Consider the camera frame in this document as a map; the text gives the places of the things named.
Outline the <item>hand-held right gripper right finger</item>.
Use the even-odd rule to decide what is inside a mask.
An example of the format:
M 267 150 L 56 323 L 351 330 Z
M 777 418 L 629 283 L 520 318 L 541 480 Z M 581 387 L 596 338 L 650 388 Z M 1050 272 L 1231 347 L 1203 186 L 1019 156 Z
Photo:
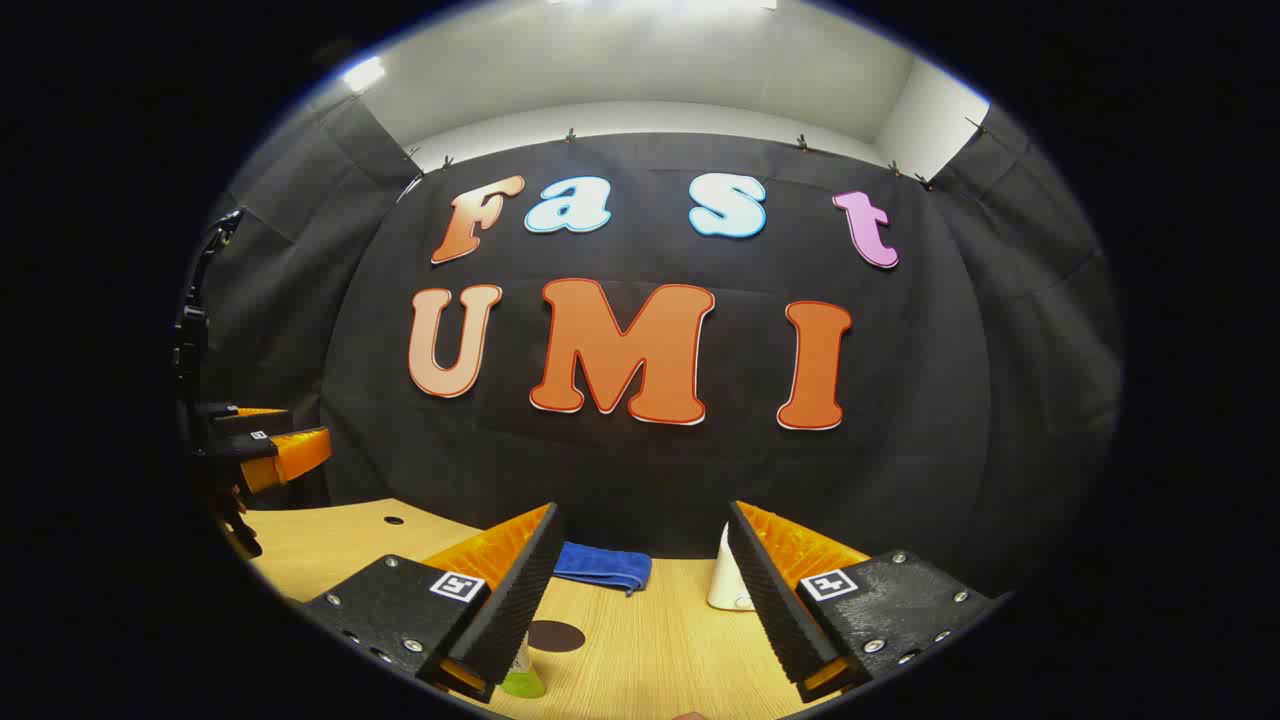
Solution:
M 804 702 L 904 673 L 1004 606 L 914 551 L 863 553 L 744 501 L 730 502 L 728 544 Z

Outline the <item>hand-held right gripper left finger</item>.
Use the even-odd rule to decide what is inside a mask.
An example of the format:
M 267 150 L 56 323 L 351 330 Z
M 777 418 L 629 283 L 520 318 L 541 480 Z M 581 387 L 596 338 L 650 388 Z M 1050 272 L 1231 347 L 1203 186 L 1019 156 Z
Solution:
M 388 553 L 303 615 L 393 673 L 486 703 L 515 664 L 563 547 L 544 503 L 424 560 Z

